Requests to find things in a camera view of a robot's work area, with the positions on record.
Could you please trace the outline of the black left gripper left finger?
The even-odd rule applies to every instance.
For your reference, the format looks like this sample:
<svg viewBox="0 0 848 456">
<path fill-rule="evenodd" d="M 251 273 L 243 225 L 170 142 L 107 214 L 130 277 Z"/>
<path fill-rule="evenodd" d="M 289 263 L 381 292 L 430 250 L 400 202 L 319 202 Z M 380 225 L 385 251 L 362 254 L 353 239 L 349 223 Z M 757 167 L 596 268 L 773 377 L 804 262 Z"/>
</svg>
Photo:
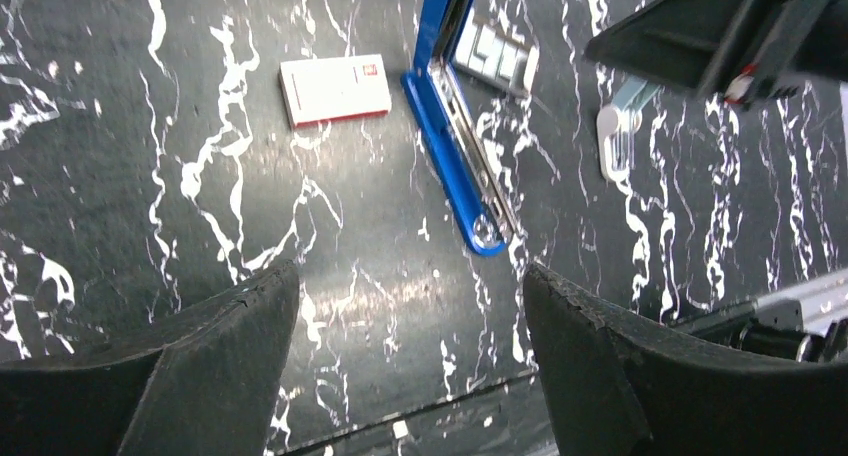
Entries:
<svg viewBox="0 0 848 456">
<path fill-rule="evenodd" d="M 299 307 L 279 260 L 73 354 L 1 366 L 5 455 L 260 455 Z"/>
</svg>

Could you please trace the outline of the blue black stapler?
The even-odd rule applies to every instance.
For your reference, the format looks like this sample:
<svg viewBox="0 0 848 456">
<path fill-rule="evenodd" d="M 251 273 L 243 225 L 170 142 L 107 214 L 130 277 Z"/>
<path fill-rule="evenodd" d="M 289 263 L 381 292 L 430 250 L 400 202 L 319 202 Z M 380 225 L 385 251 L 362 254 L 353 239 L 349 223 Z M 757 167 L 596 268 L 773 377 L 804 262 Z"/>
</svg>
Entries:
<svg viewBox="0 0 848 456">
<path fill-rule="evenodd" d="M 492 257 L 504 251 L 519 226 L 452 65 L 472 4 L 423 0 L 412 65 L 401 83 L 466 245 Z"/>
</svg>

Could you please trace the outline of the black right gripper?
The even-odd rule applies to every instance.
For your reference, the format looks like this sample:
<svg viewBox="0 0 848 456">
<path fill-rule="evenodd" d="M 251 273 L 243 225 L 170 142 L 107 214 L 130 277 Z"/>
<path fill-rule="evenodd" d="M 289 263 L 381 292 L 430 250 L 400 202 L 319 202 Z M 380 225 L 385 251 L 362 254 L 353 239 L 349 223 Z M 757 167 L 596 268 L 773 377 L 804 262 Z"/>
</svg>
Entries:
<svg viewBox="0 0 848 456">
<path fill-rule="evenodd" d="M 655 0 L 593 37 L 588 60 L 752 106 L 847 80 L 847 0 Z"/>
</svg>

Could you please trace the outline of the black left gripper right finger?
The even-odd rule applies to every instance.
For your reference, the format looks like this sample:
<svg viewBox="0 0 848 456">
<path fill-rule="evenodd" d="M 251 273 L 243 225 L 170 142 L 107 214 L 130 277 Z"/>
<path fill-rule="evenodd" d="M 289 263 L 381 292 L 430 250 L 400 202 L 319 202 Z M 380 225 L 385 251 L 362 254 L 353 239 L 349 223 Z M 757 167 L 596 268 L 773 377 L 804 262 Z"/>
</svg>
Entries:
<svg viewBox="0 0 848 456">
<path fill-rule="evenodd" d="M 843 455 L 847 360 L 715 344 L 549 268 L 523 278 L 527 326 L 563 455 Z"/>
</svg>

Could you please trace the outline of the red white staples box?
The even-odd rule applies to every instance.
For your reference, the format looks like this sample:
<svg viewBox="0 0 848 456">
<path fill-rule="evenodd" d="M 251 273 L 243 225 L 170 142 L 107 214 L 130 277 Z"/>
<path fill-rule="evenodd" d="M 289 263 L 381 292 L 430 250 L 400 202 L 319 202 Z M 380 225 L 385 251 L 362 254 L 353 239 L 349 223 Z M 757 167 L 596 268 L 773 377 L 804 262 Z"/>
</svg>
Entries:
<svg viewBox="0 0 848 456">
<path fill-rule="evenodd" d="M 279 65 L 279 79 L 293 129 L 392 109 L 379 54 L 285 61 Z"/>
</svg>

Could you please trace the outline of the white light-blue staple remover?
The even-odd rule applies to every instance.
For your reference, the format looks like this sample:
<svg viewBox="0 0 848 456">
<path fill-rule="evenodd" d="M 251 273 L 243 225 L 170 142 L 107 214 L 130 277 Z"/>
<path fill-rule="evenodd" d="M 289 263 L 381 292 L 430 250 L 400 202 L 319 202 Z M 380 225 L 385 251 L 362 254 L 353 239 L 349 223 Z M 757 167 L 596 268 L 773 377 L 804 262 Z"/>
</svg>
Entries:
<svg viewBox="0 0 848 456">
<path fill-rule="evenodd" d="M 612 183 L 628 178 L 634 167 L 635 134 L 641 127 L 642 109 L 661 86 L 629 76 L 596 116 L 596 139 L 602 176 Z"/>
</svg>

